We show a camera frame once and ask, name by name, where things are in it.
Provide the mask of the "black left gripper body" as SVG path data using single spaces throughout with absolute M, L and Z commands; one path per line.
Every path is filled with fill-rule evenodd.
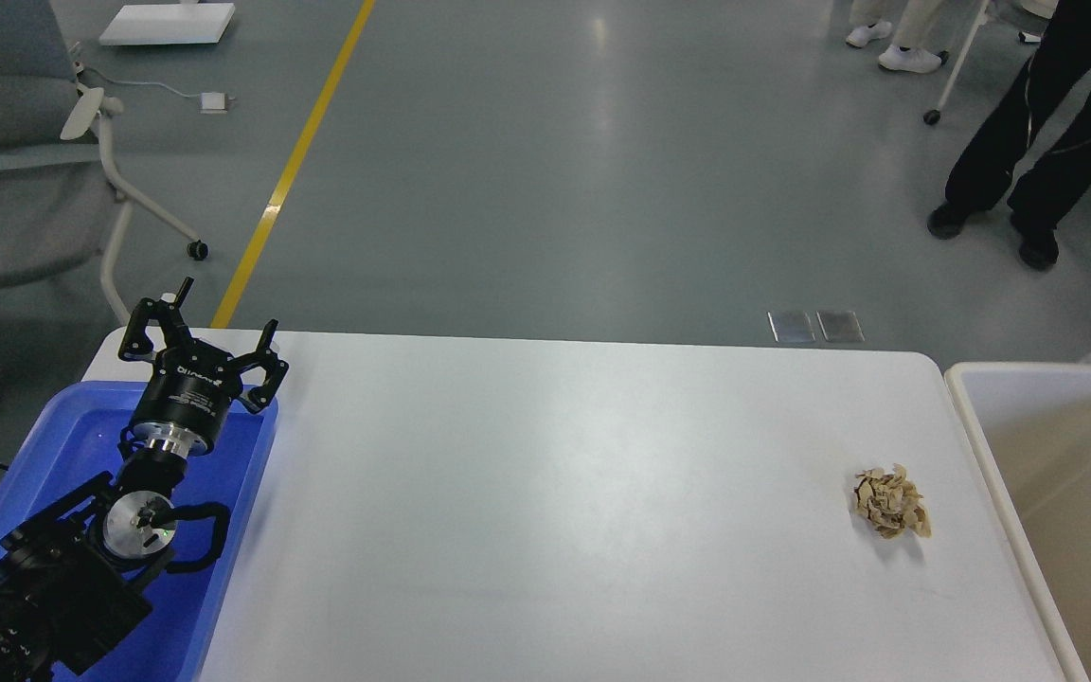
M 231 402 L 241 391 L 238 372 L 226 371 L 231 359 L 231 352 L 211 346 L 157 354 L 149 383 L 130 419 L 130 431 L 143 440 L 181 433 L 185 446 L 179 454 L 211 453 Z

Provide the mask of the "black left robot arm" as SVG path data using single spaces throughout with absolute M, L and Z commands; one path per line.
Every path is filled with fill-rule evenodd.
M 215 448 L 229 407 L 259 414 L 289 366 L 269 320 L 256 348 L 233 355 L 201 340 L 172 299 L 140 299 L 118 358 L 152 375 L 122 428 L 121 469 L 100 472 L 34 513 L 0 545 L 0 681 L 49 681 L 55 665 L 85 673 L 152 612 L 144 591 L 164 574 L 211 569 L 228 543 L 223 502 L 178 505 L 188 460 Z

